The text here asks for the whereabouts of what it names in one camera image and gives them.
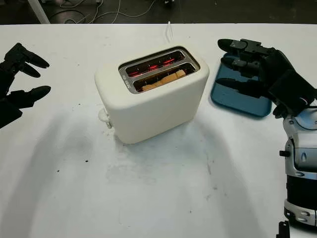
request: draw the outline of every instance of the toaster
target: toaster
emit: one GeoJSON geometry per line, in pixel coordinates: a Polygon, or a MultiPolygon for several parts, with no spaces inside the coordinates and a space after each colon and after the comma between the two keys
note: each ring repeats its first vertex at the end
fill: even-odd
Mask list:
{"type": "Polygon", "coordinates": [[[105,106],[99,118],[123,143],[143,141],[191,120],[208,76],[207,64],[184,45],[117,60],[95,74],[105,106]]]}

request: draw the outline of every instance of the table surface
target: table surface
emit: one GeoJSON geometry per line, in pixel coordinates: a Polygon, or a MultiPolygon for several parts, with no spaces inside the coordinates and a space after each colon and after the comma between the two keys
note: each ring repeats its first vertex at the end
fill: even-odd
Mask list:
{"type": "MultiPolygon", "coordinates": [[[[0,26],[0,55],[21,42],[51,66],[11,90],[51,92],[0,130],[1,238],[274,238],[286,198],[281,119],[216,106],[220,38],[282,50],[317,87],[317,26],[286,24],[0,26]],[[170,38],[210,67],[195,118],[135,145],[98,119],[98,67],[170,38]]],[[[316,234],[291,229],[292,238],[316,234]]]]}

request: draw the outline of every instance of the robotic finger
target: robotic finger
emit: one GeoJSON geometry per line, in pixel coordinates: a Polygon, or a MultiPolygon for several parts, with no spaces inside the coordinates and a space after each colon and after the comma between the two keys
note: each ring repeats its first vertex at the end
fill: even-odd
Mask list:
{"type": "Polygon", "coordinates": [[[37,100],[47,95],[51,89],[49,86],[41,86],[29,92],[19,90],[7,95],[15,75],[19,71],[31,77],[38,78],[41,76],[28,63],[41,68],[50,66],[43,58],[28,51],[20,43],[15,44],[5,54],[4,61],[0,63],[0,128],[18,119],[22,115],[19,109],[32,107],[37,100]]]}

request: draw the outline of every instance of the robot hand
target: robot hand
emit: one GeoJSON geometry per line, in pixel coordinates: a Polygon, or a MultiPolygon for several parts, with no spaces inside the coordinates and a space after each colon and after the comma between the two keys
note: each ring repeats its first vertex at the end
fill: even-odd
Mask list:
{"type": "Polygon", "coordinates": [[[13,46],[6,53],[4,62],[0,63],[0,128],[18,119],[22,115],[20,108],[32,107],[34,102],[47,95],[51,90],[49,86],[41,86],[33,88],[29,92],[19,90],[7,95],[14,76],[19,71],[31,77],[40,77],[40,74],[27,62],[41,68],[50,66],[44,59],[28,51],[20,43],[13,46]]]}
{"type": "Polygon", "coordinates": [[[251,97],[267,97],[277,107],[273,114],[284,118],[288,136],[285,150],[287,199],[284,215],[291,221],[317,226],[317,110],[310,106],[317,91],[293,68],[286,56],[260,42],[221,39],[219,47],[238,57],[221,59],[227,67],[243,76],[258,76],[259,81],[239,82],[231,78],[216,81],[251,97]]]}
{"type": "Polygon", "coordinates": [[[315,88],[295,71],[281,51],[265,48],[260,42],[245,39],[221,39],[218,45],[222,50],[239,57],[222,58],[221,62],[224,65],[240,71],[245,77],[258,76],[259,81],[239,82],[221,78],[217,83],[234,88],[245,95],[269,98],[277,105],[273,111],[276,118],[297,116],[314,101],[315,88]]]}

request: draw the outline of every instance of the glowing heating element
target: glowing heating element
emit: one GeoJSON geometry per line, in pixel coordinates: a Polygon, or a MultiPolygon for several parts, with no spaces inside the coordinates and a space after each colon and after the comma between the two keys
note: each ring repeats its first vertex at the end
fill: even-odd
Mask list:
{"type": "Polygon", "coordinates": [[[174,47],[124,63],[118,70],[129,91],[138,94],[179,80],[199,69],[199,64],[185,48],[174,47]],[[181,77],[167,80],[180,72],[181,77]]]}

